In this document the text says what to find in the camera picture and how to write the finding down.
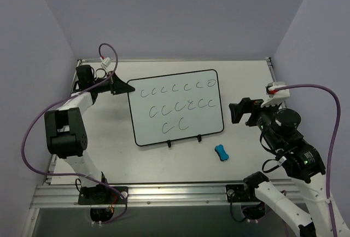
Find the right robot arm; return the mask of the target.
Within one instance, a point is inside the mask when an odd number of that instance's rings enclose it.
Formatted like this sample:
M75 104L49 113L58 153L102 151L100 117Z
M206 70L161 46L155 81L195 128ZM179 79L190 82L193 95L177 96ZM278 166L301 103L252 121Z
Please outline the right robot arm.
M277 166L284 168L295 183L308 211L300 209L278 190L265 171L243 180L244 196L269 206L297 236L349 236L349 228L326 190L322 158L298 132L300 115L288 108L263 107L262 100L250 98L229 104L229 109L234 124L244 114L250 115L246 126L259 128L259 141L266 142L263 148L274 155Z

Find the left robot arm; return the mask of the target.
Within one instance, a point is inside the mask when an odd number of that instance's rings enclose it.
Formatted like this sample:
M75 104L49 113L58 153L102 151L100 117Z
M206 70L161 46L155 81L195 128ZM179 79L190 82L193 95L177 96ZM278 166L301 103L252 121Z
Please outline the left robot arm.
M79 87L71 98L56 110L44 113L46 143L49 152L64 160L81 181L80 193L98 204L110 198L107 179L100 171L87 150L88 136L83 123L83 113L95 104L98 94L127 94L135 88L109 72L104 78L95 78L92 67L82 65L76 68Z

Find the white whiteboard black frame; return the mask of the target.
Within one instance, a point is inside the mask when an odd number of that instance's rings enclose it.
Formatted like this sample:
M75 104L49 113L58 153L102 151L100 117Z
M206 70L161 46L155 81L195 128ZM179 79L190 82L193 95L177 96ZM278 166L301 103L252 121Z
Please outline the white whiteboard black frame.
M150 146L224 130L214 69L132 79L128 94L136 145Z

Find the blue bone-shaped eraser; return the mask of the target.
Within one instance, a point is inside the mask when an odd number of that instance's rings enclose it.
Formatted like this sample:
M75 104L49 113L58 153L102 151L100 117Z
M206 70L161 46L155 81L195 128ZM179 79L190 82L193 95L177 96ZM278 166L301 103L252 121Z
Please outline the blue bone-shaped eraser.
M225 151L225 148L222 144L215 146L214 151L218 155L220 161L224 162L224 161L227 161L229 159L229 155Z

